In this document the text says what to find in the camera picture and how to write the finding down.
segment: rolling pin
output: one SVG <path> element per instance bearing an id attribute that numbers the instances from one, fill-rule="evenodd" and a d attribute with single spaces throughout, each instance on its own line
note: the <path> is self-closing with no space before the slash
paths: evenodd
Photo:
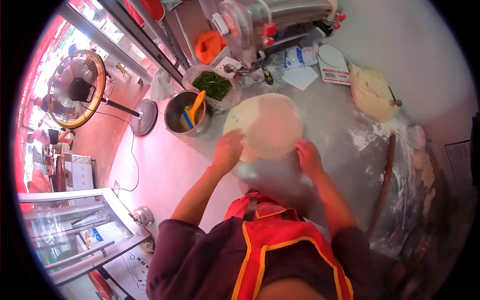
<path id="1" fill-rule="evenodd" d="M 375 212 L 373 214 L 372 222 L 368 228 L 367 237 L 368 240 L 371 240 L 373 234 L 377 228 L 378 221 L 380 221 L 380 216 L 384 209 L 385 200 L 387 198 L 388 185 L 390 184 L 390 178 L 392 177 L 392 167 L 393 167 L 393 157 L 395 154 L 395 133 L 390 133 L 390 140 L 388 145 L 388 157 L 387 157 L 387 169 L 385 171 L 384 184 L 382 185 L 382 190 L 380 191 L 380 196 L 378 197 L 377 205 Z"/>

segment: red awning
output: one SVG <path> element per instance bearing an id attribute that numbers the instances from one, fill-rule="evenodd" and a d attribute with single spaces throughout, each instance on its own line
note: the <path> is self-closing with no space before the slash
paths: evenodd
<path id="1" fill-rule="evenodd" d="M 128 0 L 124 0 L 125 8 L 128 10 L 128 13 L 135 19 L 139 26 L 142 26 L 145 21 L 142 17 L 137 13 L 135 8 L 128 2 Z M 143 6 L 147 9 L 148 13 L 153 17 L 155 22 L 160 21 L 165 16 L 165 8 L 163 7 L 163 3 L 160 0 L 140 0 Z"/>
<path id="2" fill-rule="evenodd" d="M 32 62 L 28 67 L 28 72 L 26 73 L 26 78 L 23 86 L 23 94 L 19 99 L 21 101 L 20 109 L 18 112 L 18 129 L 15 139 L 15 178 L 17 183 L 18 192 L 27 192 L 24 183 L 24 174 L 25 174 L 25 151 L 26 151 L 26 137 L 28 130 L 24 129 L 22 125 L 28 127 L 30 122 L 30 114 L 32 112 L 33 103 L 30 101 L 30 98 L 33 96 L 33 91 L 35 88 L 36 81 L 38 79 L 37 70 L 43 63 L 42 59 L 45 56 L 45 53 L 49 50 L 52 43 L 55 41 L 55 37 L 59 31 L 61 25 L 65 20 L 57 15 L 51 22 L 48 29 L 45 31 L 43 37 L 39 37 L 38 47 L 36 48 L 35 53 L 33 54 Z"/>

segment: plastic bag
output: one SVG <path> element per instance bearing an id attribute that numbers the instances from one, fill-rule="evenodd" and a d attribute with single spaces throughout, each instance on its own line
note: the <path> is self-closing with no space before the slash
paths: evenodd
<path id="1" fill-rule="evenodd" d="M 215 57 L 226 46 L 218 30 L 202 32 L 195 45 L 195 55 L 204 64 L 213 62 Z"/>
<path id="2" fill-rule="evenodd" d="M 284 50 L 284 69 L 305 68 L 317 63 L 313 47 L 291 47 Z"/>
<path id="3" fill-rule="evenodd" d="M 187 90 L 193 90 L 195 92 L 200 92 L 198 88 L 192 85 L 192 82 L 202 73 L 202 72 L 215 72 L 223 78 L 230 81 L 232 84 L 232 89 L 225 95 L 222 101 L 218 101 L 205 96 L 207 103 L 210 105 L 211 111 L 214 114 L 220 114 L 224 111 L 229 110 L 240 104 L 241 102 L 241 87 L 237 81 L 233 78 L 228 77 L 227 73 L 222 70 L 215 69 L 212 66 L 208 65 L 197 65 L 189 68 L 183 75 L 182 84 Z"/>
<path id="4" fill-rule="evenodd" d="M 173 90 L 173 82 L 171 77 L 164 70 L 160 70 L 153 75 L 150 88 L 151 100 L 157 102 L 170 98 L 175 92 Z"/>

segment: electric fan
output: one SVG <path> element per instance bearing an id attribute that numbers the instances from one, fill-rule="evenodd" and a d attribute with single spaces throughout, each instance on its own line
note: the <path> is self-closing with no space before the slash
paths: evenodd
<path id="1" fill-rule="evenodd" d="M 89 50 L 78 50 L 64 58 L 48 81 L 47 106 L 52 119 L 61 127 L 75 129 L 85 124 L 100 102 L 132 115 L 133 134 L 147 135 L 155 126 L 158 107 L 144 99 L 135 110 L 103 97 L 105 65 L 102 58 Z"/>

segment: orange trim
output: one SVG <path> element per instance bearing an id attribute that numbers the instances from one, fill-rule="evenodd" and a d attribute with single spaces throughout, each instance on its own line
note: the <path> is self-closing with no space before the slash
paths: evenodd
<path id="1" fill-rule="evenodd" d="M 260 251 L 260 268 L 258 269 L 257 283 L 255 284 L 255 292 L 253 292 L 253 299 L 257 298 L 260 287 L 262 286 L 262 280 L 265 273 L 265 252 L 267 251 L 268 246 L 263 246 Z"/>
<path id="2" fill-rule="evenodd" d="M 250 238 L 248 237 L 247 227 L 245 226 L 245 221 L 242 224 L 242 231 L 243 236 L 245 238 L 245 242 L 247 243 L 247 254 L 243 259 L 243 263 L 240 267 L 240 272 L 237 277 L 237 282 L 235 282 L 235 287 L 233 288 L 232 300 L 237 300 L 240 292 L 241 282 L 243 280 L 243 276 L 245 275 L 245 269 L 247 268 L 247 262 L 250 259 L 250 252 L 252 252 L 252 245 L 250 244 Z"/>
<path id="3" fill-rule="evenodd" d="M 288 210 L 288 208 L 285 208 L 284 210 L 281 210 L 281 211 L 279 211 L 279 212 L 276 212 L 276 213 L 273 213 L 273 214 L 269 214 L 269 215 L 266 215 L 266 216 L 260 216 L 260 215 L 258 214 L 258 210 L 255 210 L 255 215 L 257 216 L 257 219 L 261 219 L 261 218 L 266 218 L 266 217 L 268 217 L 268 216 L 274 216 L 274 215 L 281 214 L 281 213 L 283 213 L 283 212 L 285 212 L 285 211 L 287 211 L 287 210 Z"/>
<path id="4" fill-rule="evenodd" d="M 347 286 L 348 286 L 348 291 L 350 292 L 350 300 L 353 300 L 353 287 L 352 287 L 352 283 L 350 282 L 350 279 L 347 277 L 347 275 L 345 275 L 345 281 L 346 281 Z"/>
<path id="5" fill-rule="evenodd" d="M 264 272 L 265 272 L 265 252 L 266 251 L 269 251 L 269 250 L 274 250 L 274 249 L 278 249 L 278 248 L 283 248 L 283 247 L 286 247 L 286 246 L 289 246 L 289 245 L 293 245 L 301 240 L 307 240 L 309 242 L 311 242 L 315 248 L 317 248 L 317 251 L 318 253 L 320 254 L 320 256 L 327 262 L 327 264 L 333 269 L 333 274 L 334 274 L 334 279 L 335 279 L 335 287 L 336 287 L 336 293 L 338 295 L 338 300 L 342 300 L 343 297 L 342 297 L 342 290 L 340 288 L 340 281 L 338 279 L 338 269 L 336 266 L 334 266 L 326 257 L 325 255 L 320 251 L 320 248 L 318 247 L 317 245 L 317 242 L 311 238 L 311 237 L 299 237 L 297 239 L 294 239 L 294 240 L 289 240 L 289 241 L 285 241 L 285 242 L 282 242 L 282 243 L 278 243 L 278 244 L 275 244 L 275 245 L 272 245 L 272 246 L 263 246 L 262 247 L 262 251 L 260 253 L 260 269 L 259 269 L 259 272 L 258 272 L 258 276 L 257 276 L 257 283 L 255 285 L 255 293 L 253 295 L 253 299 L 255 299 L 255 297 L 257 296 L 258 294 L 258 291 L 260 290 L 260 286 L 262 285 L 262 279 L 264 277 Z M 351 295 L 351 299 L 353 299 L 353 289 L 351 287 L 351 283 L 350 283 L 350 280 L 346 280 L 347 282 L 347 285 L 348 285 L 348 289 L 350 291 L 350 295 Z"/>

